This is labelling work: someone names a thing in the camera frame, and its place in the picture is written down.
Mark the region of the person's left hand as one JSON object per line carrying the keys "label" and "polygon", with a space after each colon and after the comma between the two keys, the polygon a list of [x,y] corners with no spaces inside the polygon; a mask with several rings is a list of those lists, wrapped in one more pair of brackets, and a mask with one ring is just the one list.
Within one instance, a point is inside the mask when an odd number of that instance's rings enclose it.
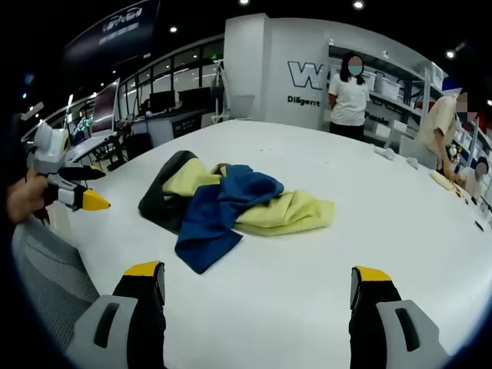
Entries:
{"label": "person's left hand", "polygon": [[44,191],[47,188],[47,178],[29,168],[23,178],[7,187],[9,219],[17,224],[42,209],[45,206]]}

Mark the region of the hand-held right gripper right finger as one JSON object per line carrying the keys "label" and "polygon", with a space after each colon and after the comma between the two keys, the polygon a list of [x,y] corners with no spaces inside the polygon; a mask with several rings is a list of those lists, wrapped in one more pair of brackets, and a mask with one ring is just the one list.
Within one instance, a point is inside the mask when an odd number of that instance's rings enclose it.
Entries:
{"label": "hand-held right gripper right finger", "polygon": [[449,361],[437,325],[383,271],[351,269],[350,309],[351,368],[441,368]]}

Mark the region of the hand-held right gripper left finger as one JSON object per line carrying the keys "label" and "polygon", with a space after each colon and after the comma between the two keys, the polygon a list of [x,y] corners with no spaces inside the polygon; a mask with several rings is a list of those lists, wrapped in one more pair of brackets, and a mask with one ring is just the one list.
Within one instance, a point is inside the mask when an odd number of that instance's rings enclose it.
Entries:
{"label": "hand-held right gripper left finger", "polygon": [[75,322],[66,356],[76,368],[163,368],[165,264],[136,264]]}

